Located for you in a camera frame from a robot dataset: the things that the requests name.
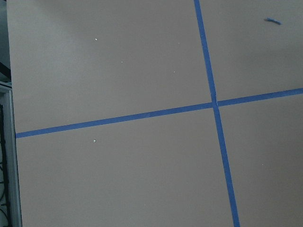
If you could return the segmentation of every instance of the blue tape line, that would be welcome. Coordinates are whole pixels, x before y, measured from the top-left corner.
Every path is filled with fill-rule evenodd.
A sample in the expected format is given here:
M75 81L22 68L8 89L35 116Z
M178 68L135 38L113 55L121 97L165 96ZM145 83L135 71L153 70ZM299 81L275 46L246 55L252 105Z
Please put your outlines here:
M230 206L231 206L231 210L232 210L233 225L234 225L234 227L240 227L237 204L236 204L236 199L235 199L233 185L232 185L232 175L231 175L231 170L229 167L229 161L228 161L228 156L227 156L227 151L226 151L226 145L225 145L225 139L224 139L224 133L223 133L223 128L222 128L222 121L221 121L219 106L218 106L217 98L216 98L214 76L213 76L213 70L212 70L212 65L211 65L211 61L210 61L209 51L208 51L208 47L207 47L206 34L205 34L205 29L204 29L204 24L203 24L200 2L199 2L199 0L194 0L194 3L195 3L196 16L197 16L199 32L200 32L200 39L201 39L201 44L202 44L202 49L203 49L203 55L204 55L204 60L205 60L208 84L209 84L209 89L210 89L212 104L213 104L213 109L214 109L214 118L215 118L216 127L217 127L217 133L218 133L223 168L224 168L224 173L225 173L227 191L228 191Z
M267 93L267 94L256 95L256 96L228 99L228 100L218 101L218 105L219 106L235 105L235 104L240 104L240 103L255 102L255 101L259 101L259 100L279 98L279 97L285 97L285 96L294 96L294 95L299 95L299 94L303 94L303 88L292 89L292 90L287 90L287 91L278 91L278 92Z
M16 133L16 138L48 134L48 133L58 132L58 131L81 129L81 128L87 128L87 127L104 125L104 124L127 122L127 121L133 121L133 120L149 118L149 117L157 117L157 116L169 115L169 114L174 114L174 113L177 114L177 113L183 113L183 112L189 112L189 111L195 111L195 110L208 109L208 108L212 108L212 107L213 106L211 103L204 103L204 104L189 105L189 106L177 107L177 108L166 109L166 110L158 110L158 111L147 112L147 113L138 113L138 114L133 114L133 115L114 117L114 118L96 120L96 121L91 121L91 122L82 122L82 123L77 123L77 124L69 124L69 125L57 126L57 127L47 128L47 129L39 129L39 130Z

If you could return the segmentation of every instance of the metal frame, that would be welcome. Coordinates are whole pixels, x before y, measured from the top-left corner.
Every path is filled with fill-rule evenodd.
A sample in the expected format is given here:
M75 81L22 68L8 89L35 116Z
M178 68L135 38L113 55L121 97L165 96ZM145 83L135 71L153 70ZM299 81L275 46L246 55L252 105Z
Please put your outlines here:
M22 227L18 180L18 163L13 111L13 94L10 84L0 82L0 102L4 111L4 130L7 151L7 171L9 176L9 202L13 227Z

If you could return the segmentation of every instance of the small debris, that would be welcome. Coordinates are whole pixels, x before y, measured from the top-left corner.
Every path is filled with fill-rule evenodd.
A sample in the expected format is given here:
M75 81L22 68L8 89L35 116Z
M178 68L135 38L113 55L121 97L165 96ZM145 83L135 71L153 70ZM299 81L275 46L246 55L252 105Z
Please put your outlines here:
M265 19L266 21L270 21L270 22L274 22L274 23L276 23L276 24L278 24L278 25L281 25L282 23L280 22L280 21L278 21L278 20L275 20L275 19L273 19L273 18L266 18Z

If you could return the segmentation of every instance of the blue painter's tape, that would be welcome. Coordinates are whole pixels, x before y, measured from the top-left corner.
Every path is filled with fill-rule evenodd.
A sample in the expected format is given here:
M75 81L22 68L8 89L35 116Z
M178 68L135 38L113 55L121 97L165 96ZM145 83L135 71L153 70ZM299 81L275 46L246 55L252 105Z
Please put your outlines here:
M278 92L267 93L267 94L256 95L256 96L228 99L228 100L218 101L218 105L219 106L235 105L240 103L248 103L248 102L254 102L254 101L271 99L271 98L279 98L285 96L294 96L299 94L303 94L303 88L292 89L287 91L278 91Z
M281 21L278 21L278 20L275 20L275 19L273 19L273 18L266 18L265 19L266 21L270 21L270 22L274 22L274 23L276 23L276 24L278 24L278 25L281 25L282 23L281 23Z
M91 122L82 122L82 123L63 125L63 126L52 127L52 128L47 128L47 129L26 131L26 132L16 133L16 138L35 136L35 135L47 134L47 133L58 132L58 131L81 129L81 128L87 128L87 127L104 125L104 124L113 124L113 123L118 123L118 122L133 121L133 120L138 120L138 119L143 119L143 118L157 117L157 116L169 115L169 114L174 114L174 113L177 114L177 113L209 109L209 108L212 108L211 103L189 105L189 106L184 106L184 107L177 107L177 108L166 109L166 110L158 110L158 111L147 112L147 113L139 113L139 114L133 114L133 115L127 115L127 116L121 116L121 117L114 117L114 118L108 118L108 119L91 121Z
M202 49L203 49L203 55L204 55L204 60L205 60L208 84L209 84L209 89L210 89L212 104L213 104L213 109L214 109L214 118L215 118L216 127L217 127L217 133L218 133L218 139L219 139L219 144L220 144L227 191L228 191L230 206L231 206L231 210L232 210L233 225L234 225L234 227L240 227L237 204L236 204L236 199L235 199L233 185L232 185L232 175L231 175L231 170L229 167L229 161L228 161L228 156L227 156L227 151L226 151L225 138L224 138L224 133L223 133L219 106L218 106L217 98L216 98L214 76L213 76L213 70L212 70L212 65L211 65L207 41L206 41L206 35L205 35L205 29L204 29L204 24L203 24L203 17L202 17L200 2L199 2L199 0L194 0L194 3L195 3L196 16L197 16L199 32L200 32L200 39L201 39L201 44L202 44Z

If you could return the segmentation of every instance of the gray surface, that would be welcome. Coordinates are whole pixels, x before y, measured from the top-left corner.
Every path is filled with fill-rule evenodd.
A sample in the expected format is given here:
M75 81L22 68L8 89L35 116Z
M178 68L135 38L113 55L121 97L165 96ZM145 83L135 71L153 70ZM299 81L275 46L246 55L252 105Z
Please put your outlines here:
M201 8L218 100L303 87L302 0L203 0Z
M27 137L17 148L23 227L232 226L212 110Z
M241 226L303 224L303 96L221 108Z
M210 101L192 1L15 0L8 19L17 132Z

